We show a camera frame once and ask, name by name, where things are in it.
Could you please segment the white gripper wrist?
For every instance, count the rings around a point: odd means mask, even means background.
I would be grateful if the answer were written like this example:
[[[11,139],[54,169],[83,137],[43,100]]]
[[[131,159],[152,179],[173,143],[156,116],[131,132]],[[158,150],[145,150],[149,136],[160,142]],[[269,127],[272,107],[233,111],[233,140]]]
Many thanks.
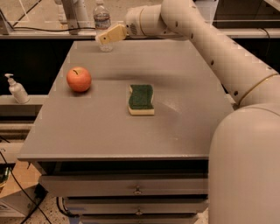
[[[127,31],[131,37],[158,36],[164,31],[164,22],[160,13],[160,4],[129,8],[125,16],[126,26],[115,24],[107,30],[97,33],[95,40],[98,44],[104,46],[126,39]]]

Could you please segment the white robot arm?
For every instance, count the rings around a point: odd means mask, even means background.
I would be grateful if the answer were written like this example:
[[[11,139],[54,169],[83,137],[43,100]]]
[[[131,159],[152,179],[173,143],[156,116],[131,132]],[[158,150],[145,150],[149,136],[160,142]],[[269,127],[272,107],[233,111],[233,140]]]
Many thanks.
[[[209,224],[280,224],[280,75],[207,23],[193,0],[137,7],[96,39],[106,45],[133,31],[189,39],[239,105],[211,142]]]

